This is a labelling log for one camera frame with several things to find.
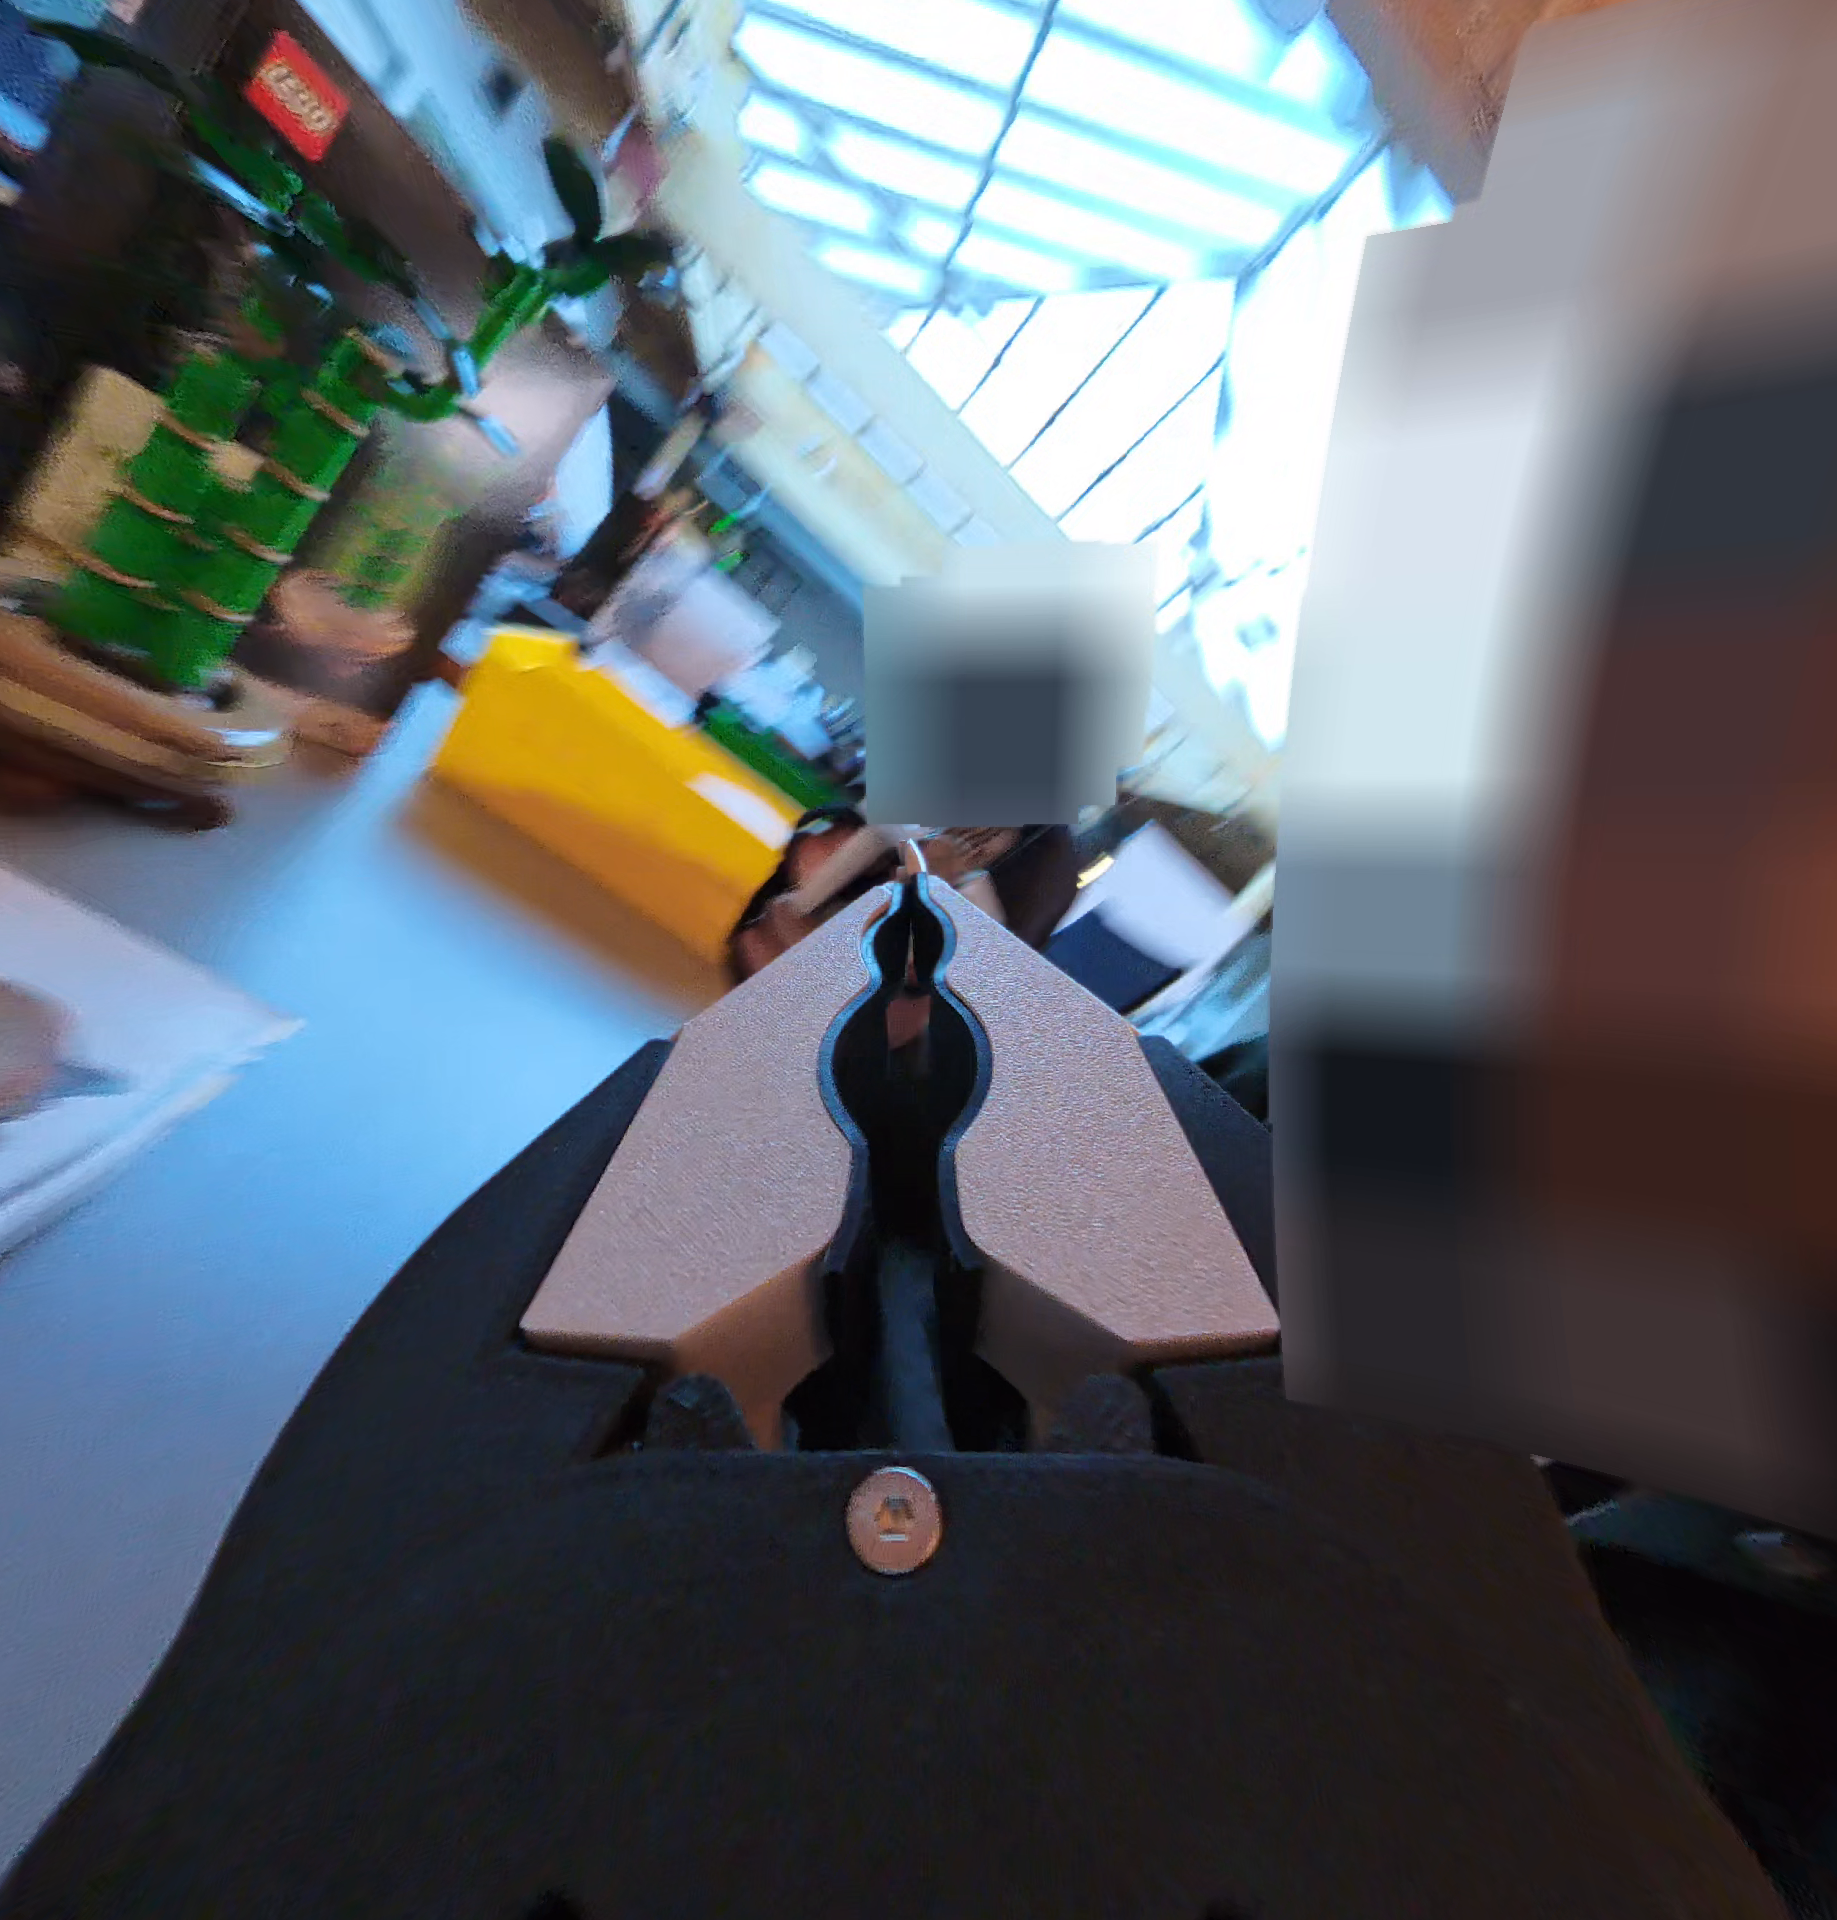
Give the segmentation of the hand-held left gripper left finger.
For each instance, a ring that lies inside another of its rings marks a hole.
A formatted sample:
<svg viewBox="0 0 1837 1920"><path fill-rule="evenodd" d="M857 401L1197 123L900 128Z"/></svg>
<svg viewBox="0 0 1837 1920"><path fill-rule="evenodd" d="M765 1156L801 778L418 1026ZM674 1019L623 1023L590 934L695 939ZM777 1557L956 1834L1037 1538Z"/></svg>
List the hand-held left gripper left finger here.
<svg viewBox="0 0 1837 1920"><path fill-rule="evenodd" d="M895 883L686 1019L522 1315L530 1348L709 1375L752 1439L832 1353L823 1270L856 1143L822 1083L839 1017L877 988Z"/></svg>

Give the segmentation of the yellow plastic bin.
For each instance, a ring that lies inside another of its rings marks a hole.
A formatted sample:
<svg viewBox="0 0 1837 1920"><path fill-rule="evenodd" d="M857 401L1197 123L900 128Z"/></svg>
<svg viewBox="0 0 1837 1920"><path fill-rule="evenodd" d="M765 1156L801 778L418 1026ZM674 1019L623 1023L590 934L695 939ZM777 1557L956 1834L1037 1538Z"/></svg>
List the yellow plastic bin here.
<svg viewBox="0 0 1837 1920"><path fill-rule="evenodd" d="M431 778L706 961L775 873L799 807L689 707L551 630L497 625Z"/></svg>

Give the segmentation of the green plastic bin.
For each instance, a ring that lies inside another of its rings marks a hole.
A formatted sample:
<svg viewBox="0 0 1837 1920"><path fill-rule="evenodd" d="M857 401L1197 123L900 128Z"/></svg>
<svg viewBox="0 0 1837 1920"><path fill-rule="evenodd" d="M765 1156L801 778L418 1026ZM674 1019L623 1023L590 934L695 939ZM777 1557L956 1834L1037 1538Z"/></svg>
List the green plastic bin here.
<svg viewBox="0 0 1837 1920"><path fill-rule="evenodd" d="M704 695L693 718L701 733L713 736L722 751L783 792L799 812L851 803L851 796L828 780L820 766L810 764L777 734L752 728L737 707L716 695Z"/></svg>

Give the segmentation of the grey desk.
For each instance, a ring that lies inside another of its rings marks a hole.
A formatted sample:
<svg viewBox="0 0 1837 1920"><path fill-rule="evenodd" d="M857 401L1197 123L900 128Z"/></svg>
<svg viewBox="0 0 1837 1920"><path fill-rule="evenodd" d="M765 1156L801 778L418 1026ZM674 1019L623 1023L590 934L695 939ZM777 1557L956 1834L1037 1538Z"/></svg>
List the grey desk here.
<svg viewBox="0 0 1837 1920"><path fill-rule="evenodd" d="M454 694L203 833L3 814L0 860L303 1021L0 1259L0 1874L176 1633L382 1283L716 975L433 781Z"/></svg>

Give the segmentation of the dark bag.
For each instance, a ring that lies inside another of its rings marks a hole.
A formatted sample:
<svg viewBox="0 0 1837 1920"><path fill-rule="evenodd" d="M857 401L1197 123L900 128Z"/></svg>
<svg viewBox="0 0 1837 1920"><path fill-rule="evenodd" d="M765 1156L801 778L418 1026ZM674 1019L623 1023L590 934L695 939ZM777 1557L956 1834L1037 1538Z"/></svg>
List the dark bag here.
<svg viewBox="0 0 1837 1920"><path fill-rule="evenodd" d="M1543 1463L1603 1617L1794 1915L1837 1917L1837 1542Z"/></svg>

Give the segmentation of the person's right hand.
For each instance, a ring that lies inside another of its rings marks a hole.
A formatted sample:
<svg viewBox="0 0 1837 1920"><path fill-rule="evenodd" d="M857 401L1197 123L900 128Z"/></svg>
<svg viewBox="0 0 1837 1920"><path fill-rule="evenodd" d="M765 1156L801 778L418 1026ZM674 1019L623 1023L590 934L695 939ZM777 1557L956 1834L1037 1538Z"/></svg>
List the person's right hand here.
<svg viewBox="0 0 1837 1920"><path fill-rule="evenodd" d="M805 812L779 865L731 930L731 978L745 983L761 972L897 870L897 843L856 807L839 803Z"/></svg>

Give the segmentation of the black bamboo toy box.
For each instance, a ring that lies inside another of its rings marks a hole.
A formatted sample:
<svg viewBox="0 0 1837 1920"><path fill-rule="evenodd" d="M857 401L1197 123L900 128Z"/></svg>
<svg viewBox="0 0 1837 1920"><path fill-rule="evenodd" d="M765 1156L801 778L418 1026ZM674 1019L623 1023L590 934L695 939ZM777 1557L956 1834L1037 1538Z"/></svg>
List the black bamboo toy box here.
<svg viewBox="0 0 1837 1920"><path fill-rule="evenodd" d="M556 132L522 128L502 154L556 214L485 220L307 3L0 3L0 134L21 165L0 209L0 553L42 546L50 582L146 439L182 349L235 305L254 229L165 166L186 104L266 137L377 227L460 333L490 252L532 257L571 229L547 178ZM565 456L612 389L565 317L585 300L551 305L483 374L485 411L516 452L464 420L377 417L235 650L250 684L283 688L299 736L374 751L530 510L556 504Z"/></svg>

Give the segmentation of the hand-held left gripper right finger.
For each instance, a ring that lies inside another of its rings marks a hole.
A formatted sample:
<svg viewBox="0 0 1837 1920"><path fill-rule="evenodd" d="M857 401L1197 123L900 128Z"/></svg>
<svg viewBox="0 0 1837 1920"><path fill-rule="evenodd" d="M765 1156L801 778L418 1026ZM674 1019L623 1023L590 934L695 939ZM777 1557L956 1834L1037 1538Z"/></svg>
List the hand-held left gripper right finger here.
<svg viewBox="0 0 1837 1920"><path fill-rule="evenodd" d="M1278 1352L1262 1274L1127 1019L935 875L912 879L912 946L972 1035L940 1186L977 1277L974 1352L1033 1438L1090 1380Z"/></svg>

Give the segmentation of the open instruction booklet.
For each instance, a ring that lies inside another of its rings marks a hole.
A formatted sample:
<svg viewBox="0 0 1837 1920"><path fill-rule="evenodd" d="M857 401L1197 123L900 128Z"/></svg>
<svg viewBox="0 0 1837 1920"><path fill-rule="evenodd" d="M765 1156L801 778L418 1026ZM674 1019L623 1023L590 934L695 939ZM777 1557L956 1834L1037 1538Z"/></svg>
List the open instruction booklet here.
<svg viewBox="0 0 1837 1920"><path fill-rule="evenodd" d="M299 1028L0 863L0 1258Z"/></svg>

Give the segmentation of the green bamboo brick model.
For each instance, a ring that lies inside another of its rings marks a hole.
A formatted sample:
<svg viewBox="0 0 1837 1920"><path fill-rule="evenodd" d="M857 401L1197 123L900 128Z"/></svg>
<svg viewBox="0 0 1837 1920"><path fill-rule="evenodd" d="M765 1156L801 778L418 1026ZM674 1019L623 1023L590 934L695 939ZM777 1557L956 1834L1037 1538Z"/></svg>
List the green bamboo brick model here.
<svg viewBox="0 0 1837 1920"><path fill-rule="evenodd" d="M229 317L182 349L62 575L20 599L0 585L3 798L91 794L196 830L231 820L235 778L286 751L283 722L240 719L235 650L377 417L464 420L516 452L480 401L491 359L551 305L672 261L663 238L608 229L571 141L551 134L545 158L571 229L532 257L490 252L460 333L411 261L266 137L181 109L165 166L254 236Z"/></svg>

